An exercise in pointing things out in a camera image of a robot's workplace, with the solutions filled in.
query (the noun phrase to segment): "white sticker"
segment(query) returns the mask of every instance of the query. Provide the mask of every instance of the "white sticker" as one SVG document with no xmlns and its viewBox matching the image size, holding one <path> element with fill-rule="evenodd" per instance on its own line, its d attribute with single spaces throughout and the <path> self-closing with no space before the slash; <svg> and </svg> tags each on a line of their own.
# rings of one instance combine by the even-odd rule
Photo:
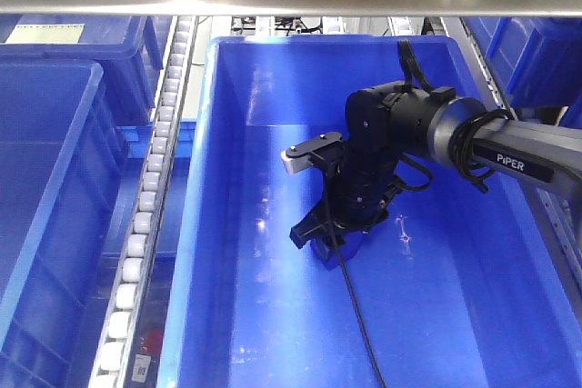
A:
<svg viewBox="0 0 582 388">
<path fill-rule="evenodd" d="M 147 371 L 152 357 L 146 354 L 137 354 L 134 362 L 134 372 L 131 375 L 132 382 L 144 383 L 147 379 Z"/>
<path fill-rule="evenodd" d="M 79 42 L 85 25 L 16 25 L 6 39 L 8 45 L 44 43 L 73 45 Z"/>
</svg>

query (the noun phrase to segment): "robotic arm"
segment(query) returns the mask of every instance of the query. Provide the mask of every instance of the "robotic arm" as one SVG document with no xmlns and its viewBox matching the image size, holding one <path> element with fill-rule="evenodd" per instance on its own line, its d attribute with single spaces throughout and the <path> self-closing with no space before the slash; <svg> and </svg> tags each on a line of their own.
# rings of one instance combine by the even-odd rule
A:
<svg viewBox="0 0 582 388">
<path fill-rule="evenodd" d="M 316 240 L 332 249 L 332 229 L 341 245 L 345 235 L 367 233 L 386 220 L 397 194 L 427 188 L 432 174 L 408 154 L 455 166 L 483 193 L 485 179 L 497 170 L 566 198 L 582 242 L 582 131 L 514 121 L 505 110 L 488 112 L 454 88 L 433 87 L 407 40 L 398 50 L 405 80 L 347 98 L 347 140 L 321 134 L 281 154 L 290 174 L 314 166 L 325 177 L 322 200 L 291 229 L 297 248 Z M 425 173 L 428 183 L 407 185 L 395 174 L 401 160 Z"/>
</svg>

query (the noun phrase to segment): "blue storage box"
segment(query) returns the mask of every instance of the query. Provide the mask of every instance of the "blue storage box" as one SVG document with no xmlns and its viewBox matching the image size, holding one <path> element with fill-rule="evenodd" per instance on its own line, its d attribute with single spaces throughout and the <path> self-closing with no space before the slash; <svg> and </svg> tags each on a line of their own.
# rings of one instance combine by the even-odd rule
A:
<svg viewBox="0 0 582 388">
<path fill-rule="evenodd" d="M 82 24 L 77 44 L 6 44 L 15 25 Z M 105 99 L 115 122 L 145 124 L 162 69 L 151 17 L 129 15 L 0 15 L 0 59 L 88 59 L 103 66 Z"/>
<path fill-rule="evenodd" d="M 568 106 L 582 92 L 582 25 L 578 19 L 464 20 L 513 107 Z"/>
<path fill-rule="evenodd" d="M 478 97 L 454 41 L 410 39 L 434 85 Z M 402 78 L 396 41 L 215 40 L 158 388 L 377 386 L 341 271 L 288 238 L 321 175 L 286 174 L 280 152 L 345 133 L 352 92 Z M 484 195 L 431 168 L 434 185 L 398 196 L 348 263 L 387 385 L 580 386 L 580 327 L 518 184 L 496 175 Z"/>
<path fill-rule="evenodd" d="M 64 386 L 127 153 L 87 61 L 0 61 L 0 386 Z"/>
</svg>

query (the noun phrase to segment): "white roller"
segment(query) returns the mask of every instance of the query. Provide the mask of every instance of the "white roller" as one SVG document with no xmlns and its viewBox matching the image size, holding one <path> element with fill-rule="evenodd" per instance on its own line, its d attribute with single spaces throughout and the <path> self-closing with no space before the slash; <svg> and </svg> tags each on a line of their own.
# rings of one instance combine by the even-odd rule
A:
<svg viewBox="0 0 582 388">
<path fill-rule="evenodd" d="M 165 154 L 167 148 L 167 138 L 155 136 L 152 140 L 152 152 L 154 154 Z"/>
<path fill-rule="evenodd" d="M 174 107 L 173 106 L 161 106 L 159 109 L 159 118 L 163 122 L 171 122 L 174 117 Z"/>
<path fill-rule="evenodd" d="M 156 206 L 156 192 L 142 191 L 139 194 L 139 210 L 152 213 Z"/>
<path fill-rule="evenodd" d="M 178 43 L 186 43 L 188 41 L 188 32 L 178 31 L 174 34 L 174 41 Z"/>
<path fill-rule="evenodd" d="M 115 307 L 117 309 L 134 309 L 136 284 L 121 284 L 115 295 Z"/>
<path fill-rule="evenodd" d="M 134 231 L 136 234 L 149 234 L 152 228 L 152 213 L 135 213 Z"/>
<path fill-rule="evenodd" d="M 174 43 L 174 53 L 175 54 L 186 54 L 186 43 Z"/>
<path fill-rule="evenodd" d="M 191 25 L 192 25 L 191 20 L 180 20 L 178 22 L 178 31 L 179 32 L 188 32 L 190 30 Z"/>
<path fill-rule="evenodd" d="M 182 65 L 170 65 L 166 70 L 167 77 L 179 79 L 182 76 Z"/>
<path fill-rule="evenodd" d="M 139 281 L 139 274 L 142 271 L 142 258 L 126 258 L 124 261 L 122 278 L 125 282 Z"/>
<path fill-rule="evenodd" d="M 180 86 L 179 79 L 168 78 L 164 81 L 164 91 L 169 91 L 171 93 L 177 93 L 179 86 Z"/>
<path fill-rule="evenodd" d="M 145 172 L 143 187 L 146 191 L 157 191 L 157 187 L 160 183 L 160 173 L 159 172 Z"/>
<path fill-rule="evenodd" d="M 147 171 L 161 172 L 164 168 L 164 156 L 162 154 L 150 154 L 147 157 Z"/>
<path fill-rule="evenodd" d="M 144 234 L 131 234 L 127 240 L 127 256 L 143 258 L 146 253 L 146 238 Z"/>
<path fill-rule="evenodd" d="M 115 387 L 115 375 L 114 374 L 101 374 L 96 378 L 91 380 L 89 388 L 114 388 Z"/>
<path fill-rule="evenodd" d="M 118 372 L 121 368 L 121 353 L 124 344 L 111 342 L 103 344 L 99 356 L 99 366 L 106 372 Z"/>
<path fill-rule="evenodd" d="M 157 122 L 156 123 L 156 136 L 163 136 L 167 138 L 170 135 L 170 128 L 172 124 L 170 122 Z"/>
<path fill-rule="evenodd" d="M 162 94 L 162 105 L 163 106 L 176 106 L 176 99 L 178 95 L 176 93 L 165 92 Z"/>
<path fill-rule="evenodd" d="M 107 326 L 109 338 L 120 340 L 127 337 L 130 314 L 124 311 L 117 311 L 111 314 L 111 317 L 109 317 L 109 325 Z"/>
<path fill-rule="evenodd" d="M 171 54 L 170 55 L 170 65 L 176 65 L 181 67 L 184 64 L 185 56 L 181 54 Z"/>
</svg>

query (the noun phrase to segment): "blue plastic bin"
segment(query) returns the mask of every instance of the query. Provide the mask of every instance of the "blue plastic bin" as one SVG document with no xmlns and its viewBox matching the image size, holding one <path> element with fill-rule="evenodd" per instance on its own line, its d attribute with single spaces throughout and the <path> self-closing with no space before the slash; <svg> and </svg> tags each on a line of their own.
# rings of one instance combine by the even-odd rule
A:
<svg viewBox="0 0 582 388">
<path fill-rule="evenodd" d="M 15 25 L 83 24 L 78 44 L 6 44 Z M 0 59 L 87 59 L 103 66 L 105 99 L 118 125 L 145 124 L 154 106 L 162 57 L 151 17 L 0 15 Z"/>
<path fill-rule="evenodd" d="M 513 107 L 568 106 L 582 93 L 582 25 L 578 19 L 464 20 Z"/>
<path fill-rule="evenodd" d="M 99 64 L 0 62 L 0 386 L 64 386 L 127 153 Z"/>
<path fill-rule="evenodd" d="M 411 41 L 435 85 L 477 96 L 454 41 Z M 206 65 L 158 388 L 376 387 L 341 271 L 288 238 L 321 176 L 279 154 L 345 132 L 350 93 L 402 78 L 396 39 L 224 38 Z M 348 263 L 387 385 L 580 386 L 582 334 L 518 184 L 484 195 L 431 167 Z"/>
</svg>

